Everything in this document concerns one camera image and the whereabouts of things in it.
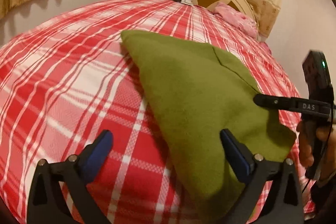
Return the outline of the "person's right hand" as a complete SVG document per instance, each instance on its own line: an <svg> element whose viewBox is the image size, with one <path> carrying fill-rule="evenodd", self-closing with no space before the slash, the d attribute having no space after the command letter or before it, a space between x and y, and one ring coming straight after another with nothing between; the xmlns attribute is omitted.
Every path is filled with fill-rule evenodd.
<svg viewBox="0 0 336 224"><path fill-rule="evenodd" d="M303 167L308 168L313 165L314 157L305 129L305 123L300 121L296 128L297 132L299 132L299 161ZM320 180L327 180L335 172L335 125L333 125L330 134L329 130L329 127L320 127L317 128L315 133L315 136L322 142L326 142L329 139L324 158L321 160Z"/></svg>

